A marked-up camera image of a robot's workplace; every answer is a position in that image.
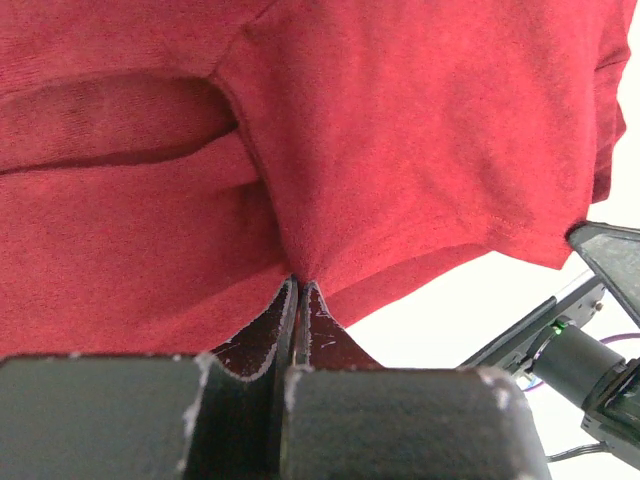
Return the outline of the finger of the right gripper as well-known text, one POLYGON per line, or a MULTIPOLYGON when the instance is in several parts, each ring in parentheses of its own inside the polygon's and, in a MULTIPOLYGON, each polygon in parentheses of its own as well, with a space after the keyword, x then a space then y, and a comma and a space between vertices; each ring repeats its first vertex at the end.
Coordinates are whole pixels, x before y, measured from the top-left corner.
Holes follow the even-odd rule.
POLYGON ((639 230, 586 221, 567 234, 567 242, 638 325, 639 230))

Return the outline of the dark maroon t shirt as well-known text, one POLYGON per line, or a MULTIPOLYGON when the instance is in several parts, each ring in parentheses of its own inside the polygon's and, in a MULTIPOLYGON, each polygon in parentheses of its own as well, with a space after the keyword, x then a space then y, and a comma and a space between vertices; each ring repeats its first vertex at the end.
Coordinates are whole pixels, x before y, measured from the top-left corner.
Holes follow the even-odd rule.
POLYGON ((344 325, 608 197, 632 1, 5 1, 1 352, 344 325))

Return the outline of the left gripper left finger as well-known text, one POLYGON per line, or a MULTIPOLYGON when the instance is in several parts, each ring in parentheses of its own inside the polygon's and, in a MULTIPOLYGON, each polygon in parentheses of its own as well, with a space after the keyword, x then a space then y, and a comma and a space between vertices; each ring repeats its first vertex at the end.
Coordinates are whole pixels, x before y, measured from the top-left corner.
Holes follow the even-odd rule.
POLYGON ((298 285, 198 354, 19 355, 1 363, 5 479, 270 479, 298 285))

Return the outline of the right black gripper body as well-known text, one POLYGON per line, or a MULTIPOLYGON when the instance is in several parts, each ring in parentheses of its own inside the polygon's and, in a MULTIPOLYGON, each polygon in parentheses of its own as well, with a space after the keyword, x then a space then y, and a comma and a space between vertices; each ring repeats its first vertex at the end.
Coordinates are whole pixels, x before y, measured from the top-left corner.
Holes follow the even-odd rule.
POLYGON ((461 363, 525 377, 527 392, 547 385, 583 413, 593 444, 547 457, 549 463, 608 453, 639 461, 639 360, 627 360, 582 328, 601 308, 607 287, 585 272, 461 363))

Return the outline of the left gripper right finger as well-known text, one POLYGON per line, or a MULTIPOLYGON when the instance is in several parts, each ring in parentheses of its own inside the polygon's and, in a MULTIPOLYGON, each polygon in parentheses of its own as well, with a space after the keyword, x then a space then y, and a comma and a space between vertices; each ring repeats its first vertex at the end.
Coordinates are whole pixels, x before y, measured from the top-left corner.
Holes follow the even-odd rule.
POLYGON ((391 369, 307 285, 284 383, 286 479, 546 479, 529 404, 493 367, 391 369))

